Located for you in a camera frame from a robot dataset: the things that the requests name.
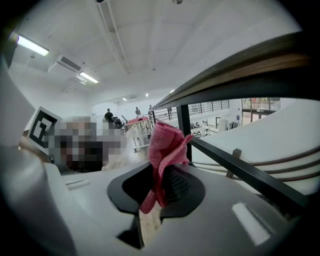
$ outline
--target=pink towel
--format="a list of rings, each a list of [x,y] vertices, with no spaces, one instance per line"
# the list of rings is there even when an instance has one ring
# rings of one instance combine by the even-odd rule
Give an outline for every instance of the pink towel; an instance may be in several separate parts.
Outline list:
[[[155,206],[156,201],[162,207],[167,205],[166,195],[162,189],[162,179],[165,167],[173,164],[189,162],[187,154],[187,143],[192,135],[184,137],[181,130],[168,124],[157,122],[150,139],[148,158],[153,167],[153,188],[149,191],[140,210],[148,214]]]

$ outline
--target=black railing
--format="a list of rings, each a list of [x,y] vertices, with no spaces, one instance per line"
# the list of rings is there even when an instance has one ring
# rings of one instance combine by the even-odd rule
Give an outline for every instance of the black railing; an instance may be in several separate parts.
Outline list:
[[[197,104],[188,105],[189,115],[204,114],[219,110],[229,109],[229,100],[216,100],[209,102],[201,102]],[[171,120],[178,119],[177,108],[169,107],[161,110],[154,111],[155,119],[161,120],[163,122],[168,122]]]
[[[172,117],[178,119],[179,129],[187,135],[191,132],[192,114],[229,108],[228,99],[283,97],[317,100],[318,93],[315,87],[312,87],[315,73],[311,67],[302,34],[280,36],[234,54],[206,69],[170,93],[149,111],[156,115],[159,110],[165,109],[163,111],[168,113],[167,109],[171,108],[174,113]],[[188,144],[187,157],[190,161],[191,145],[237,175],[287,213],[299,215],[306,208],[308,198],[305,195],[198,138],[193,138]]]

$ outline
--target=wooden rail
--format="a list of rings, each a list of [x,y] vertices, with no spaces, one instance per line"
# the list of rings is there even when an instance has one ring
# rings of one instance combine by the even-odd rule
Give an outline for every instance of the wooden rail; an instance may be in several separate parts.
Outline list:
[[[207,68],[170,93],[149,111],[160,110],[170,104],[178,106],[182,98],[242,78],[309,66],[311,58],[305,52],[302,32],[266,40]]]
[[[310,173],[310,174],[306,174],[306,175],[300,175],[300,176],[296,176],[296,177],[287,177],[287,178],[276,178],[277,180],[281,181],[281,182],[297,182],[297,181],[303,181],[303,180],[308,180],[314,177],[320,176],[320,170]],[[242,181],[242,179],[237,178],[237,177],[232,177],[231,179],[236,180],[236,181]]]
[[[289,168],[284,168],[284,169],[276,169],[276,170],[264,170],[263,172],[265,172],[267,174],[284,174],[284,173],[300,171],[300,170],[303,170],[306,168],[317,166],[319,164],[320,164],[320,159],[306,163],[306,164],[294,166],[294,167],[289,167]],[[214,172],[227,173],[227,170],[214,169],[214,168],[210,168],[210,167],[197,166],[197,168],[201,168],[201,169],[205,169],[205,170],[209,170],[209,171],[214,171]]]
[[[286,162],[290,162],[290,161],[293,161],[293,160],[298,160],[298,159],[301,159],[301,158],[305,158],[305,157],[311,156],[311,155],[313,155],[313,154],[315,154],[317,152],[320,152],[320,145],[316,146],[316,147],[314,147],[314,148],[312,148],[310,150],[307,150],[305,152],[302,152],[302,153],[299,153],[299,154],[295,154],[295,155],[292,155],[292,156],[283,157],[283,158],[279,158],[279,159],[271,160],[271,161],[264,161],[264,162],[249,162],[248,164],[250,164],[252,166],[269,166],[269,165],[282,164],[282,163],[286,163]],[[218,164],[218,163],[204,163],[204,162],[196,162],[196,161],[192,161],[192,162],[194,164],[196,164],[196,165],[206,165],[206,166],[221,167],[221,165]],[[275,172],[273,172],[273,174],[281,173],[281,172],[276,172],[277,170],[274,170],[274,171]]]

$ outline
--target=person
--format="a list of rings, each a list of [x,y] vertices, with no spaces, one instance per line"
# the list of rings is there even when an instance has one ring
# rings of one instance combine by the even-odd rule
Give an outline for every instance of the person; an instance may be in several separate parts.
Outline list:
[[[114,114],[112,114],[112,113],[110,112],[110,108],[108,108],[108,109],[106,110],[106,113],[104,114],[104,120],[105,120],[106,122],[108,122],[108,123],[113,123],[113,122],[114,122],[113,119],[112,119],[113,116],[114,116]]]
[[[138,107],[135,108],[136,117],[141,115],[140,109]]]

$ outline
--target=white ceiling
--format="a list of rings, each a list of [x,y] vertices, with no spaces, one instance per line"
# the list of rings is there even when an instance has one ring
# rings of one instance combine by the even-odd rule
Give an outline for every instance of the white ceiling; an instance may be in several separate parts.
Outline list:
[[[270,32],[266,23],[272,22]],[[135,77],[135,91],[156,91],[159,83],[146,85],[136,77],[150,77],[159,70],[165,76],[166,70],[174,69],[181,75],[184,69],[182,83],[190,78],[188,74],[195,75],[226,58],[221,50],[224,46],[239,51],[296,30],[298,26],[274,0],[184,0],[179,5],[172,0],[105,0],[101,4],[96,0],[46,0],[26,15],[16,32],[49,49],[49,54],[30,58],[32,52],[18,45],[11,69],[19,76],[26,71],[42,72],[67,89],[73,80],[47,73],[62,54],[99,80],[77,90],[100,93],[109,89],[116,98],[132,94],[124,91],[130,77]],[[242,36],[231,45],[237,35]],[[162,89],[172,87],[162,84]]]

